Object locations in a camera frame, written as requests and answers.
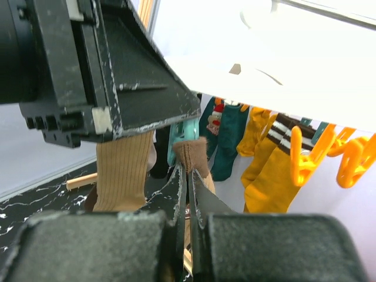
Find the dark brown sock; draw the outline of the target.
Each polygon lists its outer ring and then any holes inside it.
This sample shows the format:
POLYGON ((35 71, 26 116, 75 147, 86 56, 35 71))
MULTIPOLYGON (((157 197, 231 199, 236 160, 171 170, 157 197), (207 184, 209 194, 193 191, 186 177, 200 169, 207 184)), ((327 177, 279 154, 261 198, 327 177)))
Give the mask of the dark brown sock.
POLYGON ((185 167, 186 173, 189 174, 196 169, 208 190, 216 195, 214 181, 208 166, 206 138, 199 137, 197 140, 177 142, 173 145, 173 151, 177 160, 185 167))

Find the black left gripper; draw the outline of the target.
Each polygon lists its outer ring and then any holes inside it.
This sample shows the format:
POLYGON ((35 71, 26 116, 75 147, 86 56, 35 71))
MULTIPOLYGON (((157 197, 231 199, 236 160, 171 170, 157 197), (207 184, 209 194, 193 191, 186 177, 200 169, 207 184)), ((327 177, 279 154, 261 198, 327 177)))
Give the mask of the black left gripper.
POLYGON ((113 139, 113 80, 99 1, 1 2, 1 103, 46 143, 113 139))

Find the orange clip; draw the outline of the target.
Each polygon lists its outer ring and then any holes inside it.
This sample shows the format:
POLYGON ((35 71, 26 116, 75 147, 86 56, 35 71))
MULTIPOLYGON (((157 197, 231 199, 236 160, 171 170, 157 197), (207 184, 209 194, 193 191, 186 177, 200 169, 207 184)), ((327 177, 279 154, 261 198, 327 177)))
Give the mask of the orange clip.
POLYGON ((311 178, 331 149, 335 138, 335 124, 328 124, 309 155, 302 155, 303 136, 301 129, 294 126, 291 130, 290 173, 295 186, 304 186, 311 178))

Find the teal clip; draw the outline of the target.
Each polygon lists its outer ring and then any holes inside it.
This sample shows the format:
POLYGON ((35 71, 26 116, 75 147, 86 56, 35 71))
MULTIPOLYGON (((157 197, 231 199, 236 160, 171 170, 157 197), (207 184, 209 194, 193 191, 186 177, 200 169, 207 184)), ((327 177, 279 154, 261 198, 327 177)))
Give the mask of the teal clip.
POLYGON ((169 143, 167 152, 167 162, 169 166, 174 166, 176 154, 173 145, 177 142, 197 140, 199 138, 199 118, 185 120, 174 123, 170 126, 169 143))

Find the white round clip hanger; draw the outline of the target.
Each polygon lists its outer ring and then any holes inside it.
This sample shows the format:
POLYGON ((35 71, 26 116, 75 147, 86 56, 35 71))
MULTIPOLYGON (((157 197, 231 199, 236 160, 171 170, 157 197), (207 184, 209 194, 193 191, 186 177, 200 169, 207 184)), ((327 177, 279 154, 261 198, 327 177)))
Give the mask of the white round clip hanger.
POLYGON ((269 1, 161 1, 153 33, 193 90, 375 131, 375 32, 269 1))

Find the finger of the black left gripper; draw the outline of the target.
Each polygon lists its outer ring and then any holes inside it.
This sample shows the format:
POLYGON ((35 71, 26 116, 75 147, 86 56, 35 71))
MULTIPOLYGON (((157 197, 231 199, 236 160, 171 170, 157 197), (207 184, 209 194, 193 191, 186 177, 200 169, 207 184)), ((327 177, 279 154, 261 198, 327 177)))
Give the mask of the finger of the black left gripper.
POLYGON ((131 1, 96 1, 114 139, 200 115, 200 101, 163 58, 131 1))

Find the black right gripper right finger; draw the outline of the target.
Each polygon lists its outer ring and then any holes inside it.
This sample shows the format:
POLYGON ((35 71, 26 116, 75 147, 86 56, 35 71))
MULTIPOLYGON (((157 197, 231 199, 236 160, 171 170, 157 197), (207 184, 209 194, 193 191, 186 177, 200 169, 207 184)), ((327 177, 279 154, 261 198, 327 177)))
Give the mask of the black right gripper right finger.
POLYGON ((189 174, 194 281, 367 281, 347 229, 323 214, 243 214, 189 174))

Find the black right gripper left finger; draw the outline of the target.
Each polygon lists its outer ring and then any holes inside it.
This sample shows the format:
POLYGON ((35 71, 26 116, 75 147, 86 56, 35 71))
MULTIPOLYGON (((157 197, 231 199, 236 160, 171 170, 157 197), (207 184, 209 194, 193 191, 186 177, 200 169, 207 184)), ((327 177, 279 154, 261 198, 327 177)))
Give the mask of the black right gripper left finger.
POLYGON ((44 211, 20 229, 2 281, 181 281, 186 175, 181 165, 135 212, 44 211))

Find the tan brown sock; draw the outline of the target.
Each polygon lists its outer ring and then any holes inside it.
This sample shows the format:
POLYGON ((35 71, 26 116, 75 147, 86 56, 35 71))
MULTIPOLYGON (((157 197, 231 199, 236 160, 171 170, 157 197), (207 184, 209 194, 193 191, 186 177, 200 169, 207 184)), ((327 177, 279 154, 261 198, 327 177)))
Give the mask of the tan brown sock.
POLYGON ((145 181, 152 144, 152 131, 97 144, 95 212, 133 212, 145 205, 145 181))

